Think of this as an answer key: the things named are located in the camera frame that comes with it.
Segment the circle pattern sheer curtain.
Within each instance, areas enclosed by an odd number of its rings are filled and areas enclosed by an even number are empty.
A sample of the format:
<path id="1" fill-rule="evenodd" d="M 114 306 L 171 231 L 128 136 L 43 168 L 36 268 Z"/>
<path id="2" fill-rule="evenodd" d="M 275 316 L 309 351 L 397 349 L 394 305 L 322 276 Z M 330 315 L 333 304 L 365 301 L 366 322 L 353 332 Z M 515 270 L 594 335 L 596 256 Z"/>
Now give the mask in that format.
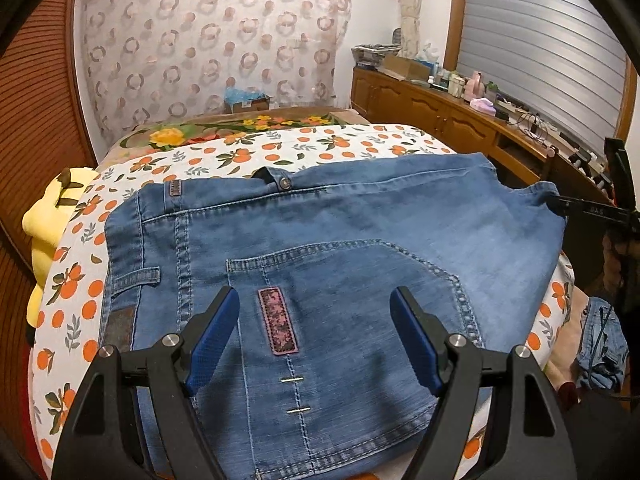
<path id="1" fill-rule="evenodd" d="M 232 91 L 332 105 L 352 0 L 78 0 L 99 132 L 219 112 Z"/>

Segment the yellow Pikachu plush toy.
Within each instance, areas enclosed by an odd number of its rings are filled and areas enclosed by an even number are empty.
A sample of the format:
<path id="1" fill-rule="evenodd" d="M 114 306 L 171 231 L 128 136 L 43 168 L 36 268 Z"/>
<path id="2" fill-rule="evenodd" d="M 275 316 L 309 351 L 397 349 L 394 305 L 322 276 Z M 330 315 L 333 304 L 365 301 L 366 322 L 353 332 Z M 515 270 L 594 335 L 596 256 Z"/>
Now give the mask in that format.
<path id="1" fill-rule="evenodd" d="M 37 328 L 43 321 L 40 304 L 44 285 L 67 223 L 85 188 L 97 175 L 96 170 L 87 167 L 64 169 L 23 216 L 22 229 L 32 242 L 30 254 L 36 280 L 26 311 L 26 320 L 31 328 Z"/>

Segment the floral brown bed blanket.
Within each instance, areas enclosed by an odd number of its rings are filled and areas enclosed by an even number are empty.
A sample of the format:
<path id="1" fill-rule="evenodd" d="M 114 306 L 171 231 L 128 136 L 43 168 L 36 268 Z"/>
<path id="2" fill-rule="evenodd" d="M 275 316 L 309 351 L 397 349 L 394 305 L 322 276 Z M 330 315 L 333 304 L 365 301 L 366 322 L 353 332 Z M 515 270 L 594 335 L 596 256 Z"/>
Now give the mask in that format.
<path id="1" fill-rule="evenodd" d="M 137 157 L 165 153 L 210 140 L 229 140 L 243 143 L 251 134 L 269 130 L 323 127 L 325 125 L 367 125 L 368 121 L 351 108 L 283 107 L 260 112 L 233 114 L 205 114 L 191 118 L 150 122 L 133 128 L 125 134 L 105 155 L 98 170 Z"/>

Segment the orange print white sheet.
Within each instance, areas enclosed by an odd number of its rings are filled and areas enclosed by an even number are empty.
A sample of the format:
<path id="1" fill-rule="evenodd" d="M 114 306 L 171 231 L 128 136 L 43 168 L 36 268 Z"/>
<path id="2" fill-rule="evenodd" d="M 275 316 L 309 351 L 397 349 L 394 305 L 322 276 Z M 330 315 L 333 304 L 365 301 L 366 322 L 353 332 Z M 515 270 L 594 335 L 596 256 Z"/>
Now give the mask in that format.
<path id="1" fill-rule="evenodd" d="M 408 125 L 240 133 L 107 165 L 53 256 L 32 352 L 44 470 L 91 361 L 179 333 L 230 286 L 240 314 L 193 405 L 230 479 L 396 477 L 434 412 L 390 318 L 406 286 L 480 348 L 540 364 L 575 277 L 548 182 Z"/>

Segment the pink bottle on sideboard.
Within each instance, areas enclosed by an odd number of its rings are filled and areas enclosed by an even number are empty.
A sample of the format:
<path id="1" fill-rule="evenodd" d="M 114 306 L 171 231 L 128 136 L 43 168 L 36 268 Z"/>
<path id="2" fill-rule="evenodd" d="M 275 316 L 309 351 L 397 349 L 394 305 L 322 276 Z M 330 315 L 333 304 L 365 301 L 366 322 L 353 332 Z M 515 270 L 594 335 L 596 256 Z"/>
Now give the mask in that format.
<path id="1" fill-rule="evenodd" d="M 483 75 L 478 70 L 474 70 L 472 76 L 466 81 L 463 91 L 465 102 L 471 103 L 475 99 L 481 99 L 485 94 Z"/>

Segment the open cardboard box on sideboard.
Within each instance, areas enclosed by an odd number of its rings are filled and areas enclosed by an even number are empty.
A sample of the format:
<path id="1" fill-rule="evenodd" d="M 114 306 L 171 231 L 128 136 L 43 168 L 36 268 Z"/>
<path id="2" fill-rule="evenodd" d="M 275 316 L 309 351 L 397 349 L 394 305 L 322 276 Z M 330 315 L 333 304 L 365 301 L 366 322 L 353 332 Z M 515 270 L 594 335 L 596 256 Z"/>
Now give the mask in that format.
<path id="1" fill-rule="evenodd" d="M 410 58 L 392 54 L 386 55 L 380 69 L 399 80 L 427 80 L 431 76 L 431 69 L 428 66 Z"/>

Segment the blue denim clothes pile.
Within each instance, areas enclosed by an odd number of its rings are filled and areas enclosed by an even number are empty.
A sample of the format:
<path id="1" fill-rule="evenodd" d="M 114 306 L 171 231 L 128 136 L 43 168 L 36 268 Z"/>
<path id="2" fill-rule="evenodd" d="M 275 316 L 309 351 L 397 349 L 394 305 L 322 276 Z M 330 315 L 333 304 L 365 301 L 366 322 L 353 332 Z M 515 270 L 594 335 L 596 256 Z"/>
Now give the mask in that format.
<path id="1" fill-rule="evenodd" d="M 576 356 L 578 385 L 620 393 L 629 350 L 613 307 L 602 298 L 590 297 L 580 326 L 582 339 Z"/>

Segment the grey window roller shutter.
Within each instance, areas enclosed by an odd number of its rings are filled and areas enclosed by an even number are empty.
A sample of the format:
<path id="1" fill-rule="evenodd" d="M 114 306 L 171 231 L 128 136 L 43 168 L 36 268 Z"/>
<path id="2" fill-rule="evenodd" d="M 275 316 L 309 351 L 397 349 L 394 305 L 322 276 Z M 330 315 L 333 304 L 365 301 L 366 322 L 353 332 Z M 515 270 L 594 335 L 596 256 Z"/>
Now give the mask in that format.
<path id="1" fill-rule="evenodd" d="M 465 0 L 457 70 L 481 73 L 602 153 L 620 116 L 626 53 L 588 0 Z"/>

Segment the pink cloth on sideboard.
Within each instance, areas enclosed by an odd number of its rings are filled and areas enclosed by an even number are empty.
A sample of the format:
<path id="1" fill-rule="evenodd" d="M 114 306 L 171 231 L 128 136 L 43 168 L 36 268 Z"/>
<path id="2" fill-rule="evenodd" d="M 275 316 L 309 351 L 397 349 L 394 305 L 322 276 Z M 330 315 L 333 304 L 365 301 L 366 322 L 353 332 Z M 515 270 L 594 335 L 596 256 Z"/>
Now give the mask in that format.
<path id="1" fill-rule="evenodd" d="M 469 106 L 472 108 L 472 110 L 476 110 L 480 114 L 484 114 L 491 117 L 495 117 L 497 114 L 497 110 L 495 108 L 494 103 L 487 98 L 472 99 L 469 102 Z"/>

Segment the brown louvered wardrobe door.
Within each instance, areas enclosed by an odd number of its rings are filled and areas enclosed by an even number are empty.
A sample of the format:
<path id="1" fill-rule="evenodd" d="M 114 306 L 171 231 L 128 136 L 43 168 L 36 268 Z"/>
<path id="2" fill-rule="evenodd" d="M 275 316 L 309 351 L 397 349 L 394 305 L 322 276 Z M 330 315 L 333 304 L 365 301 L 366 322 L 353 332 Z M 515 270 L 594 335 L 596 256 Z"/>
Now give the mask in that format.
<path id="1" fill-rule="evenodd" d="M 75 0 L 6 0 L 24 12 L 1 44 L 1 439 L 38 460 L 28 416 L 26 306 L 35 286 L 23 214 L 64 168 L 96 164 L 73 47 Z"/>

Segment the long wooden sideboard cabinet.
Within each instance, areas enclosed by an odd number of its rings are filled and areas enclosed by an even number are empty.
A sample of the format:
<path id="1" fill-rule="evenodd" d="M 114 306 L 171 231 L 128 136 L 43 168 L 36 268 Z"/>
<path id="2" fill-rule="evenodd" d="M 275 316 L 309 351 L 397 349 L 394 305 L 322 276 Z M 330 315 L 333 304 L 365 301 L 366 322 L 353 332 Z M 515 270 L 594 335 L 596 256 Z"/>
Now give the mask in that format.
<path id="1" fill-rule="evenodd" d="M 547 180 L 562 195 L 598 203 L 610 201 L 554 148 L 547 148 L 500 119 L 472 110 L 445 92 L 356 67 L 350 104 L 369 122 L 413 126 L 457 153 L 484 154 L 498 168 L 501 181 L 512 188 Z"/>

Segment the blue denim jeans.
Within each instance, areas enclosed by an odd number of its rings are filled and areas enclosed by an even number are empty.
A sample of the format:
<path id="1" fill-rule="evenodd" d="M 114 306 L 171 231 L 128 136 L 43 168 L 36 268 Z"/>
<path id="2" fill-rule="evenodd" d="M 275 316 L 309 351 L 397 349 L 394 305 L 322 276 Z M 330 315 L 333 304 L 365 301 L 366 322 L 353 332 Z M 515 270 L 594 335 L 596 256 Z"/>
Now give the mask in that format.
<path id="1" fill-rule="evenodd" d="M 436 401 L 390 317 L 405 286 L 480 348 L 526 341 L 565 222 L 480 154 L 329 162 L 150 184 L 108 217 L 100 336 L 182 330 L 230 286 L 240 313 L 194 408 L 231 479 L 344 479 L 415 448 Z"/>

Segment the cardboard box with blue bag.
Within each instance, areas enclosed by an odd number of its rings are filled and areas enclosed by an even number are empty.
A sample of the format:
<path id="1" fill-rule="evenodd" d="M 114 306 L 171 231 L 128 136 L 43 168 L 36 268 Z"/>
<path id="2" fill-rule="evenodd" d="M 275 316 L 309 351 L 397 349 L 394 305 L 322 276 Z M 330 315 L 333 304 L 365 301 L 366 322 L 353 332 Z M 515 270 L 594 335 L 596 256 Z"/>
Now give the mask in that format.
<path id="1" fill-rule="evenodd" d="M 270 97 L 262 90 L 229 87 L 224 92 L 224 112 L 236 114 L 269 110 Z"/>

